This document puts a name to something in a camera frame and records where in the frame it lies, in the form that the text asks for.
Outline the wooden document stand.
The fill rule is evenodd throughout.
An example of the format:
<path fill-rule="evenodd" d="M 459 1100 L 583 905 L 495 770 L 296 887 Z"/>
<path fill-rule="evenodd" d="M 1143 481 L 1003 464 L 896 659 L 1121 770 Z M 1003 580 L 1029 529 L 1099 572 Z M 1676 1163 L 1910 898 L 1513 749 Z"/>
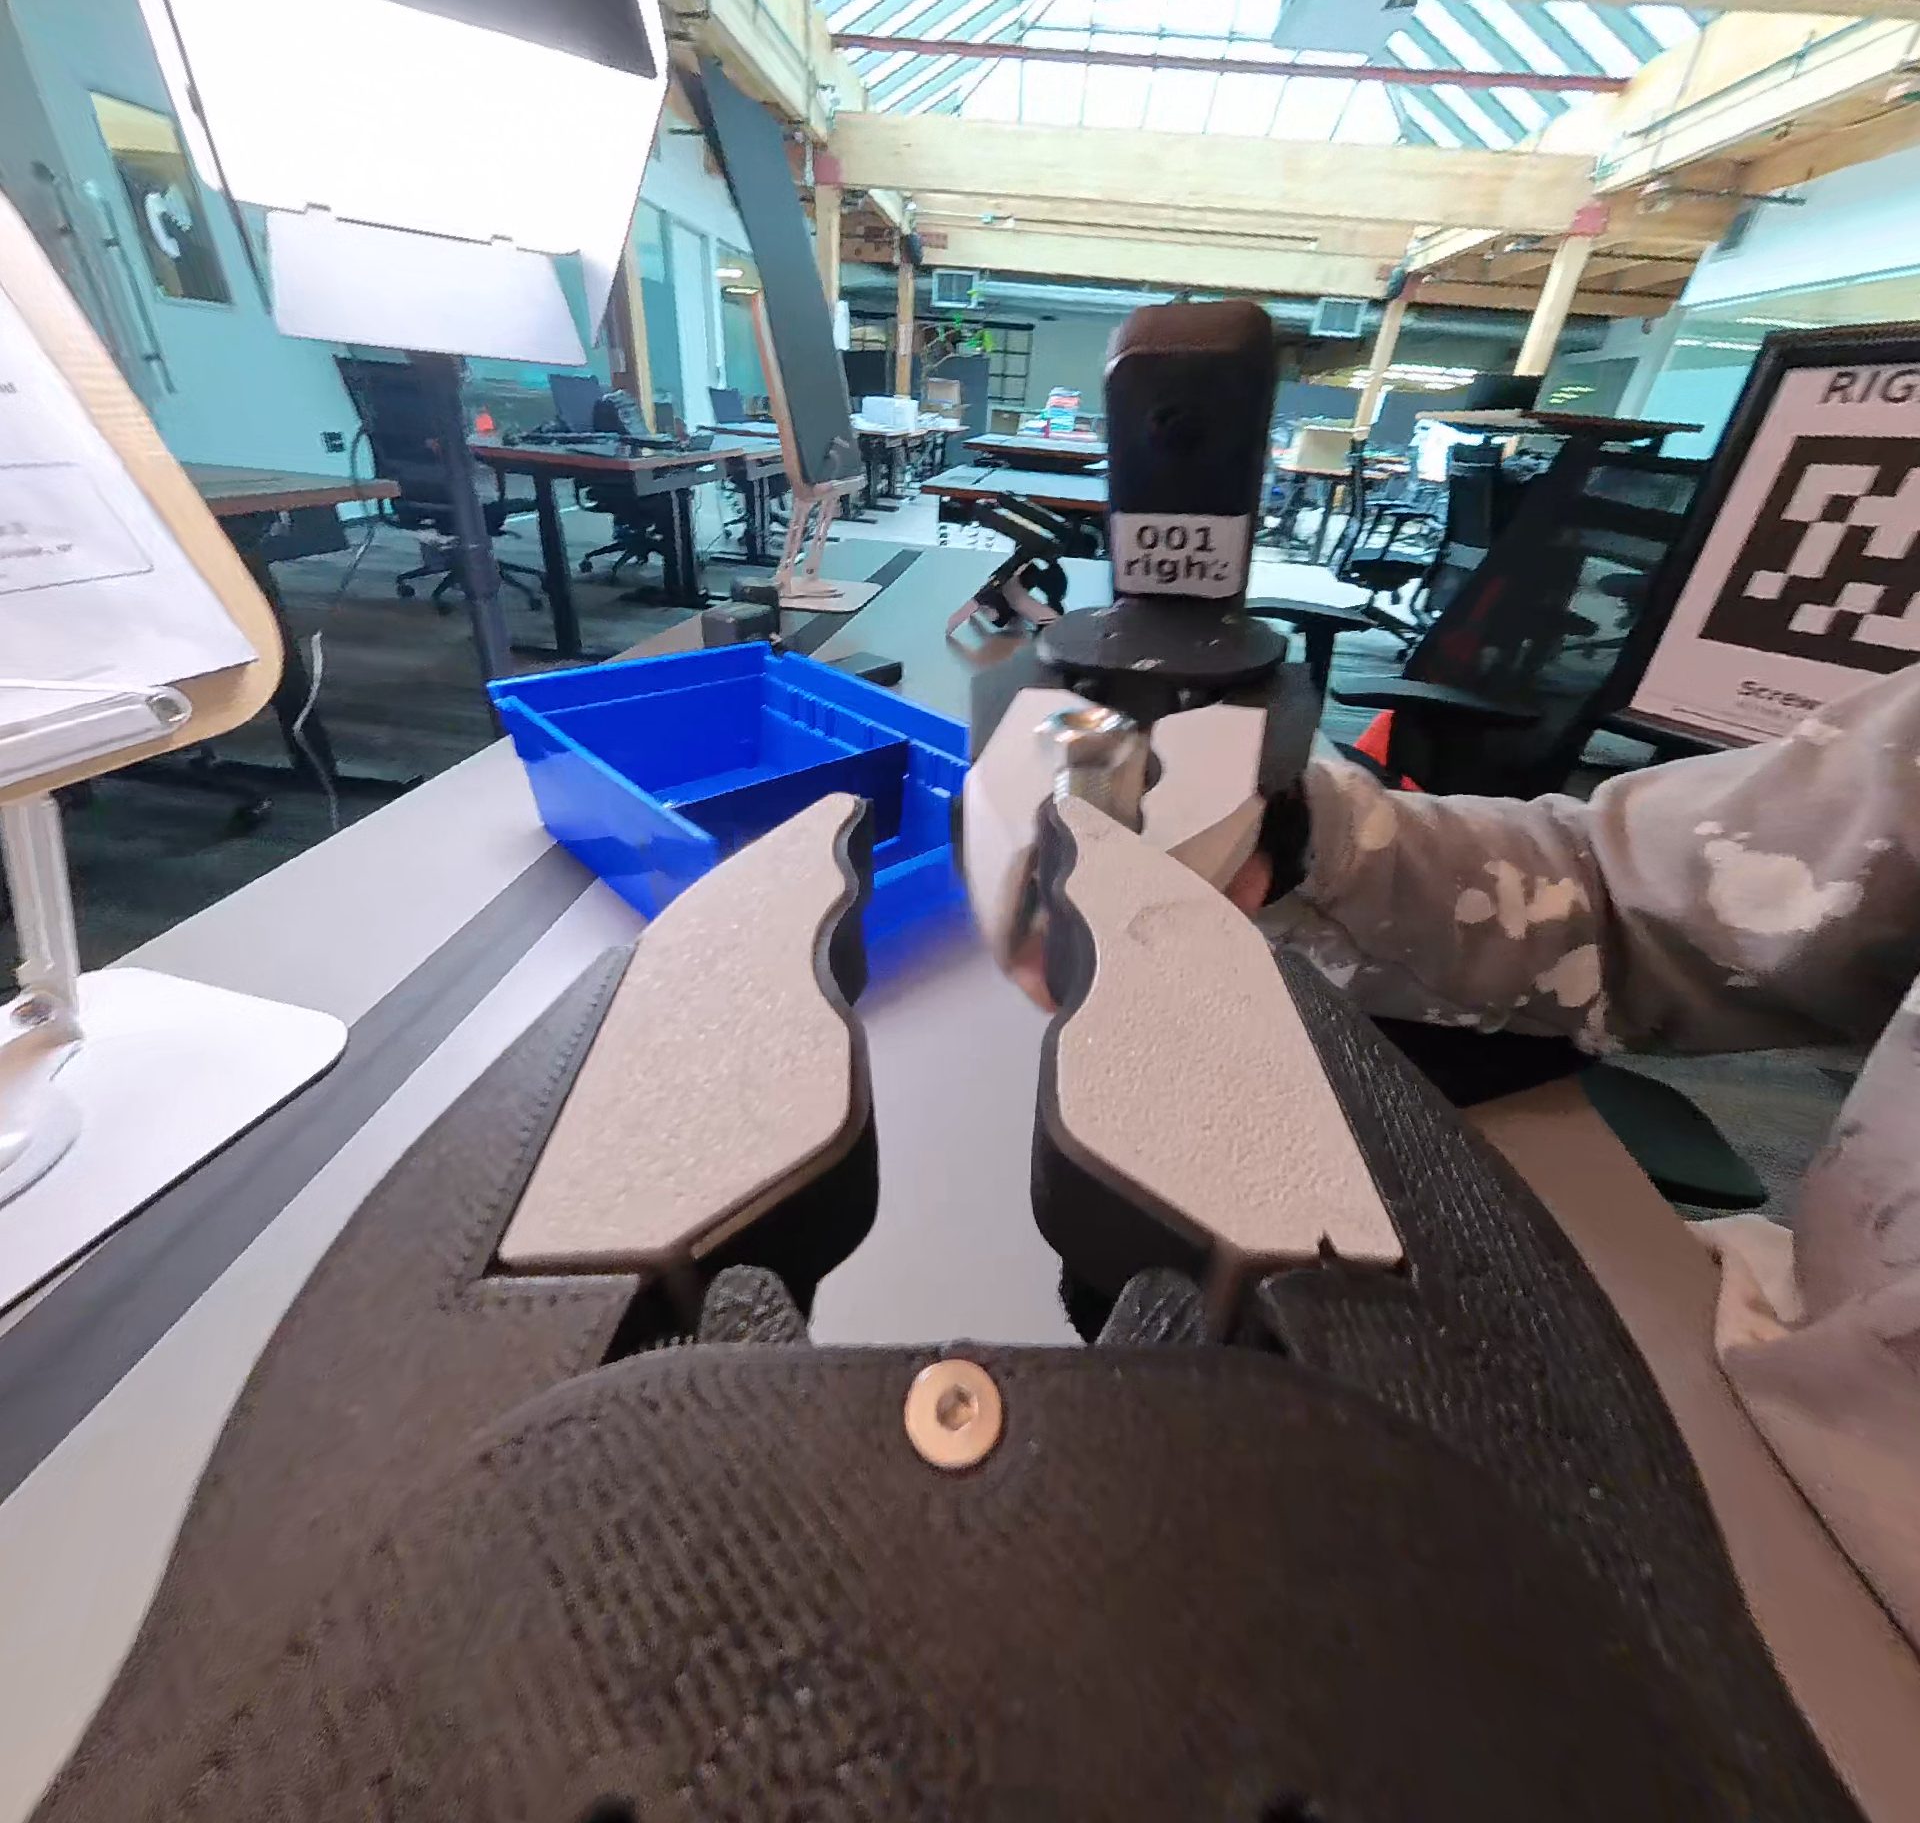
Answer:
<path fill-rule="evenodd" d="M 282 675 L 266 595 L 32 227 L 1 203 L 1 1297 L 99 1239 L 343 1055 L 321 1012 L 80 971 L 57 794 L 180 755 Z"/>

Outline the silver hex bolt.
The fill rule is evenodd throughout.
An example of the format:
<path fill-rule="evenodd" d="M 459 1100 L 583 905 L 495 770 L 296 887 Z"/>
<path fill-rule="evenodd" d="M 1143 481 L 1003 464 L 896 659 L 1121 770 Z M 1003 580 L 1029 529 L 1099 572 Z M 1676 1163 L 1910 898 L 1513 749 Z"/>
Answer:
<path fill-rule="evenodd" d="M 1154 757 L 1143 728 L 1115 707 L 1078 702 L 1056 707 L 1035 724 L 1044 759 L 1040 796 L 1013 851 L 1006 918 L 1001 924 L 1001 963 L 1013 971 L 1025 941 L 1044 928 L 1040 835 L 1044 809 L 1081 801 L 1119 828 L 1143 830 L 1143 797 L 1154 781 Z"/>

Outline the dark office desk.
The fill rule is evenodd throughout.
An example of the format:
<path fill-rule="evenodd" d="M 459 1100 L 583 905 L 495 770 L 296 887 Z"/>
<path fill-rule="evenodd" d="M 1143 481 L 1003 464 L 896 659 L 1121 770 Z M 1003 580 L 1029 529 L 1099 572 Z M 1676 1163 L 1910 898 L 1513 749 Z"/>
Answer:
<path fill-rule="evenodd" d="M 707 590 L 695 564 L 690 528 L 690 495 L 719 484 L 730 467 L 741 467 L 750 484 L 751 566 L 769 564 L 764 547 L 764 489 L 784 475 L 780 451 L 764 442 L 711 443 L 704 451 L 620 451 L 558 443 L 468 443 L 467 457 L 497 478 L 520 475 L 533 482 L 533 514 L 539 541 L 539 572 L 554 649 L 560 661 L 585 661 L 580 615 L 571 590 L 571 560 L 565 554 L 556 484 L 586 482 L 595 489 L 617 487 L 633 497 L 666 497 L 674 505 L 666 551 L 664 594 L 670 606 L 704 611 Z"/>

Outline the black panel on wooden stand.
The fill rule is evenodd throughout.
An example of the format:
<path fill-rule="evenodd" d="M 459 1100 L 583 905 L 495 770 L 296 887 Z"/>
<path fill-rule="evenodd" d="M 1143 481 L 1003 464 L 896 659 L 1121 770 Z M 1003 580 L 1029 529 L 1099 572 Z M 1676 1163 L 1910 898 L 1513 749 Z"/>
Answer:
<path fill-rule="evenodd" d="M 775 597 L 782 612 L 849 618 L 879 588 L 825 570 L 825 544 L 865 471 L 804 197 L 780 122 L 717 61 L 701 61 L 690 92 L 758 273 L 750 310 L 788 484 Z"/>

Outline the person's right hand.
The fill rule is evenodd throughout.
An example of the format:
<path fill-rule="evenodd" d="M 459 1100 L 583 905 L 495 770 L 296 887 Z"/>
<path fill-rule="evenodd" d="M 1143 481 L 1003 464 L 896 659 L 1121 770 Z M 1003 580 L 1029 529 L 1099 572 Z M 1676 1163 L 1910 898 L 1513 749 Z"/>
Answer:
<path fill-rule="evenodd" d="M 1299 781 L 1262 804 L 1254 848 L 1235 868 L 1223 896 L 1254 918 L 1292 893 L 1310 871 L 1314 821 L 1304 783 Z"/>

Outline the black office chair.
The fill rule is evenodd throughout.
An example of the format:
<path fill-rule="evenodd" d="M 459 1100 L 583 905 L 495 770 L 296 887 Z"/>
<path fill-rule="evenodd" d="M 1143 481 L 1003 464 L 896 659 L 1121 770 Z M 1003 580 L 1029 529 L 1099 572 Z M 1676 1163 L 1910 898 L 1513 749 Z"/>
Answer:
<path fill-rule="evenodd" d="M 1343 705 L 1378 707 L 1334 752 L 1429 797 L 1556 788 L 1617 689 L 1649 594 L 1649 568 L 1616 557 L 1485 560 L 1396 677 L 1334 691 Z"/>

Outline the person's grey printed sweatshirt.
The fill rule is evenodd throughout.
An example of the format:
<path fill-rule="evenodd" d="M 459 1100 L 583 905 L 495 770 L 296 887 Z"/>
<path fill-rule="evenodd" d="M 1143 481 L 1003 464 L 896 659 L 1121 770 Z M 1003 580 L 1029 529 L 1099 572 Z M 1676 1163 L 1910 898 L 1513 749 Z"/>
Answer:
<path fill-rule="evenodd" d="M 1918 1642 L 1918 994 L 1865 1055 L 1789 1225 L 1718 1222 L 1713 1348 L 1774 1459 Z"/>

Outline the blue plastic bin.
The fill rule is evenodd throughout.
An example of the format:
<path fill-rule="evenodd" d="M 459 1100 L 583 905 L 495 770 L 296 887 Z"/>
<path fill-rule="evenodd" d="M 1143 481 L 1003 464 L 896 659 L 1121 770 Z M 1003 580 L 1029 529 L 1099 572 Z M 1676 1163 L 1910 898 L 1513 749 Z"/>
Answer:
<path fill-rule="evenodd" d="M 646 919 L 826 797 L 872 812 L 867 941 L 963 902 L 950 816 L 969 728 L 837 664 L 741 642 L 490 697 L 546 834 Z"/>

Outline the black folding stand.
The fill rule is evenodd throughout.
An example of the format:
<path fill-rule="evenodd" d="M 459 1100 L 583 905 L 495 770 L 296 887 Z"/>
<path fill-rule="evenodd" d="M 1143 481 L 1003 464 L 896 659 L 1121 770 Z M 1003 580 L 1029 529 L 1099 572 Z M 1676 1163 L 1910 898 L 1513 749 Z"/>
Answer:
<path fill-rule="evenodd" d="M 1060 514 L 1046 512 L 1030 497 L 988 497 L 973 501 L 973 518 L 1011 544 L 1011 554 L 950 611 L 945 636 L 965 627 L 986 632 L 1044 632 L 1066 611 L 1066 544 L 1080 536 Z"/>

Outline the white marker sign board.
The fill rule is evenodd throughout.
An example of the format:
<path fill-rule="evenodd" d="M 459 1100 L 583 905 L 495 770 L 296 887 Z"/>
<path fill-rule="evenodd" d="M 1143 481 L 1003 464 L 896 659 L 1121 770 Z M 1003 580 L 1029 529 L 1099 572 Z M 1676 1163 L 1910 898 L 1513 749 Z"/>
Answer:
<path fill-rule="evenodd" d="M 1918 327 L 1770 333 L 1681 555 L 1620 711 L 1630 736 L 1752 745 L 1910 666 Z"/>

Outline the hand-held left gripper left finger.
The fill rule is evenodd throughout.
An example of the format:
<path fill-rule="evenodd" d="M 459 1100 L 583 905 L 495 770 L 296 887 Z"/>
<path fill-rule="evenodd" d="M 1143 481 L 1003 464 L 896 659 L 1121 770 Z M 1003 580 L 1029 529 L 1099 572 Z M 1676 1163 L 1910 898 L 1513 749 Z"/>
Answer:
<path fill-rule="evenodd" d="M 844 790 L 701 876 L 641 933 L 495 1259 L 515 1277 L 702 1279 L 795 1298 L 876 1222 L 872 804 Z"/>

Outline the white studio light panel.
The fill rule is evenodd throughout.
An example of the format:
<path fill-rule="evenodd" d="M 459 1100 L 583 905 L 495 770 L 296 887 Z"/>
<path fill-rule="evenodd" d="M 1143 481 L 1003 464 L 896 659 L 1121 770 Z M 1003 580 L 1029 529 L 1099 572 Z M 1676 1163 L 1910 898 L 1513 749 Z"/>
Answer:
<path fill-rule="evenodd" d="M 134 5 L 198 166 L 263 214 L 276 329 L 419 378 L 476 661 L 505 677 L 459 370 L 599 340 L 666 102 L 660 0 Z"/>

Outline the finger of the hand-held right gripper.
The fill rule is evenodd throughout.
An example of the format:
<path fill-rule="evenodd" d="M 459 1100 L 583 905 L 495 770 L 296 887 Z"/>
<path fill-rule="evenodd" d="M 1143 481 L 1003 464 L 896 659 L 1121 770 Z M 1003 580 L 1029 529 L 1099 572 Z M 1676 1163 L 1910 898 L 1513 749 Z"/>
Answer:
<path fill-rule="evenodd" d="M 961 796 L 955 853 L 973 925 L 996 971 L 1046 1014 L 1053 999 L 1044 973 L 1046 919 L 1035 915 L 1039 814 L 1053 794 L 1058 755 L 1047 724 L 1080 698 L 1060 689 L 1024 686 L 1006 701 L 986 745 L 973 757 Z"/>
<path fill-rule="evenodd" d="M 1114 819 L 1209 882 L 1232 882 L 1257 848 L 1266 788 L 1263 707 L 1196 707 L 1121 721 Z"/>

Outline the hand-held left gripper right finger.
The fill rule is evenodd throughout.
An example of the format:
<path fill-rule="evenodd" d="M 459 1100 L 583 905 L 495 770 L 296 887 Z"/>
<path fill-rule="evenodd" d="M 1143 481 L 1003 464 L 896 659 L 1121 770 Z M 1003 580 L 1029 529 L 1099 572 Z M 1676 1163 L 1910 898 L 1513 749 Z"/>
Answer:
<path fill-rule="evenodd" d="M 1146 1269 L 1239 1308 L 1285 1269 L 1394 1272 L 1404 1239 L 1259 930 L 1083 799 L 1040 814 L 1053 1014 L 1033 1211 L 1103 1293 Z"/>

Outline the person's right forearm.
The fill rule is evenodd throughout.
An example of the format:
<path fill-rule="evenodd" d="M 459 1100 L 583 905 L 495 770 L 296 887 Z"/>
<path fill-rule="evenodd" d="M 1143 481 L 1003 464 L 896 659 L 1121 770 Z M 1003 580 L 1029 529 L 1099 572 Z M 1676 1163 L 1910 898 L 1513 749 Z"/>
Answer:
<path fill-rule="evenodd" d="M 1376 1015 L 1915 1073 L 1915 757 L 1913 666 L 1589 799 L 1404 796 L 1320 757 L 1304 879 L 1263 922 Z"/>

